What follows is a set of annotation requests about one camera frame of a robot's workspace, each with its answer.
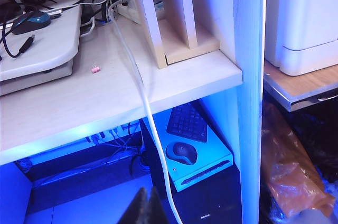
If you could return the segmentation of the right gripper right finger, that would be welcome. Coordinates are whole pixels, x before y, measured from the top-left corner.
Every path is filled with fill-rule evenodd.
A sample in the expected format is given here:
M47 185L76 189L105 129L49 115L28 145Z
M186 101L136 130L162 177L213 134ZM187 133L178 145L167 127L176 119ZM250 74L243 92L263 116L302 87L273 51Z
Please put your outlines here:
M149 198L149 223L151 224L168 224L168 218L158 196L156 188L151 189Z

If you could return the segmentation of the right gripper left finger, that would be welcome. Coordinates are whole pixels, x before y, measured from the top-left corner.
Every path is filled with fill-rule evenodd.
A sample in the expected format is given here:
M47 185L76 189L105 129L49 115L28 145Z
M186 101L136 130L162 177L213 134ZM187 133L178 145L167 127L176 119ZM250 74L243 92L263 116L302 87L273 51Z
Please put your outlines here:
M147 191L141 187L120 217L118 224L145 223L147 207Z

